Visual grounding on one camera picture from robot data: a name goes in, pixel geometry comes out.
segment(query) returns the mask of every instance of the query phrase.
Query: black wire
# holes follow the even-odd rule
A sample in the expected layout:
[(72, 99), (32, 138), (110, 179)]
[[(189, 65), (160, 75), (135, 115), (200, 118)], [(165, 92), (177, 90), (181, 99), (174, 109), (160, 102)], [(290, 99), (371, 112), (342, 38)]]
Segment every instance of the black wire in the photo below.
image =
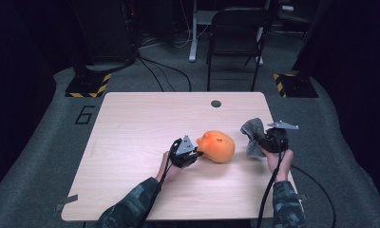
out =
[(307, 172), (303, 171), (302, 169), (300, 169), (300, 168), (298, 168), (298, 167), (296, 167), (294, 165), (291, 165), (291, 167), (294, 168), (294, 169), (296, 169), (296, 170), (298, 170), (299, 172), (303, 173), (304, 175), (308, 176), (312, 181), (314, 181), (320, 187), (320, 189), (323, 191), (324, 195), (326, 195), (326, 198), (329, 201), (330, 206), (332, 207), (332, 228), (335, 227), (335, 223), (336, 223), (336, 219), (337, 219), (337, 214), (335, 213), (334, 204), (332, 202), (332, 199), (330, 199), (330, 196), (327, 193), (327, 191), (324, 189), (324, 187), (314, 177), (312, 177), (311, 175), (309, 175)]
[(145, 38), (146, 38), (146, 40), (142, 41), (140, 48), (157, 44), (157, 41), (158, 41), (157, 37), (149, 36), (149, 38), (148, 37), (145, 37)]
[(155, 203), (155, 200), (157, 199), (157, 195), (160, 193), (160, 191), (162, 190), (162, 185), (164, 183), (164, 180), (166, 178), (166, 174), (167, 172), (169, 171), (170, 167), (172, 167), (172, 164), (171, 163), (168, 167), (168, 164), (169, 164), (169, 158), (167, 158), (167, 161), (166, 161), (166, 165), (165, 165), (165, 168), (164, 168), (164, 171), (163, 171), (163, 174), (162, 174), (162, 177), (161, 177), (161, 181), (160, 183), (158, 184), (158, 187), (154, 193), (154, 196), (152, 197), (152, 200), (151, 200), (151, 203), (149, 204), (149, 207), (148, 209), (146, 210), (146, 212), (144, 213), (144, 215), (142, 216), (142, 219), (138, 225), (138, 227), (142, 227), (143, 226), (143, 223), (145, 222), (146, 218), (148, 217), (149, 213), (151, 212), (151, 209), (152, 209), (152, 206), (154, 205)]
[(187, 83), (189, 84), (189, 92), (192, 91), (192, 85), (191, 85), (190, 79), (189, 79), (189, 77), (188, 77), (184, 72), (182, 72), (182, 71), (180, 71), (180, 70), (178, 70), (178, 69), (176, 69), (176, 68), (173, 68), (173, 67), (171, 67), (171, 66), (167, 66), (167, 65), (164, 65), (164, 64), (161, 64), (161, 63), (155, 62), (155, 61), (153, 61), (153, 60), (151, 60), (151, 59), (148, 59), (148, 58), (146, 58), (146, 57), (140, 57), (140, 58), (144, 59), (145, 61), (147, 61), (147, 62), (149, 62), (149, 63), (153, 63), (153, 64), (156, 64), (156, 65), (159, 65), (159, 66), (162, 66), (162, 67), (166, 67), (166, 68), (170, 68), (170, 69), (175, 70), (175, 71), (177, 71), (178, 73), (182, 74), (182, 75), (187, 79)]
[(279, 155), (278, 155), (278, 164), (276, 165), (276, 169), (274, 170), (273, 175), (271, 176), (270, 181), (267, 184), (266, 190), (264, 192), (263, 199), (261, 200), (260, 211), (258, 212), (257, 228), (260, 227), (260, 225), (261, 225), (261, 222), (262, 222), (262, 219), (263, 219), (263, 214), (264, 214), (265, 202), (267, 200), (268, 194), (270, 193), (271, 187), (273, 186), (273, 183), (274, 183), (274, 181), (276, 179), (276, 174), (278, 173), (279, 166), (281, 165), (281, 162), (282, 162), (282, 160), (283, 160), (283, 158), (285, 156), (285, 152), (286, 152), (286, 150), (283, 151), (282, 158), (281, 158), (281, 152), (279, 153)]
[(149, 62), (149, 61), (147, 61), (147, 60), (145, 60), (145, 61), (146, 61), (147, 63), (153, 65), (154, 67), (158, 68), (158, 69), (162, 72), (163, 77), (165, 78), (166, 82), (167, 82), (167, 83), (169, 84), (169, 86), (173, 89), (173, 91), (176, 92), (175, 88), (172, 87), (172, 85), (170, 84), (169, 80), (167, 79), (166, 73), (165, 73), (165, 72), (164, 72), (164, 71), (163, 71), (158, 65), (156, 65), (156, 64), (154, 64), (154, 63), (151, 63), (151, 62)]
[(111, 74), (111, 73), (114, 73), (114, 72), (117, 72), (119, 70), (122, 70), (124, 68), (127, 68), (129, 66), (131, 66), (134, 62), (132, 60), (130, 61), (126, 61), (124, 63), (124, 65), (122, 66), (116, 66), (116, 67), (113, 67), (113, 68), (109, 68), (109, 69), (103, 69), (103, 70), (94, 70), (94, 69), (87, 69), (93, 73), (98, 73), (98, 74)]
[(137, 58), (142, 62), (142, 64), (143, 64), (143, 65), (144, 65), (149, 71), (151, 71), (152, 75), (154, 75), (155, 80), (157, 80), (158, 85), (160, 85), (160, 88), (161, 88), (162, 92), (164, 92), (164, 90), (163, 90), (163, 88), (162, 88), (162, 85), (161, 85), (160, 81), (158, 80), (157, 75), (155, 75), (154, 71), (152, 71), (152, 69), (149, 68), (149, 67), (145, 64), (145, 62), (143, 61), (143, 58), (142, 58), (142, 57), (138, 56)]

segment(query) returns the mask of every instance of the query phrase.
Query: black chair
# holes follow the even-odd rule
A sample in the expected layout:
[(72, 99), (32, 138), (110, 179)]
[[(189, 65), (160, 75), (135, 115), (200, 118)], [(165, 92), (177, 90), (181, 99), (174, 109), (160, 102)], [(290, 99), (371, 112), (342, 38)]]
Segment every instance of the black chair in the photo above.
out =
[[(210, 90), (213, 55), (248, 57), (244, 65), (247, 65), (251, 58), (257, 58), (255, 77), (250, 89), (254, 91), (258, 63), (272, 21), (273, 15), (268, 10), (260, 8), (226, 8), (217, 12), (211, 22), (207, 55), (208, 91)], [(258, 28), (262, 28), (259, 39), (257, 39)]]
[(276, 18), (283, 23), (284, 30), (304, 32), (309, 30), (319, 0), (279, 0)]

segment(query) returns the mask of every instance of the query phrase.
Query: dark background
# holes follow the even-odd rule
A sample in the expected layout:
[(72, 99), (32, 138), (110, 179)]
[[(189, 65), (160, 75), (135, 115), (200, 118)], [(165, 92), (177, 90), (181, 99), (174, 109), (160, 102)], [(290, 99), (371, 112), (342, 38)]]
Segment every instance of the dark background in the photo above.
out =
[[(182, 25), (174, 2), (167, 15)], [(183, 4), (191, 23), (192, 1)], [(67, 0), (0, 1), (0, 181), (46, 112), (53, 75), (72, 67), (71, 53), (92, 64)], [(332, 97), (343, 136), (380, 193), (380, 1), (322, 0), (295, 63), (305, 67)]]

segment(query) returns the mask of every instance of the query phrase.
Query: wooden table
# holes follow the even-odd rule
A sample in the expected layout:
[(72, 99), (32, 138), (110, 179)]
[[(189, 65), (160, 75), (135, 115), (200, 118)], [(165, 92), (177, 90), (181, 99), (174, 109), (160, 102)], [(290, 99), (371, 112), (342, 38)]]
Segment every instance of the wooden table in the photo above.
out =
[[(212, 107), (211, 102), (221, 102)], [(114, 92), (104, 97), (69, 196), (64, 220), (97, 220), (133, 187), (157, 174), (163, 152), (188, 135), (194, 146), (205, 131), (231, 136), (236, 153), (227, 163), (204, 157), (163, 184), (148, 219), (255, 219), (271, 177), (265, 159), (246, 155), (240, 128), (259, 117), (272, 123), (258, 92)], [(264, 217), (272, 217), (272, 193)]]

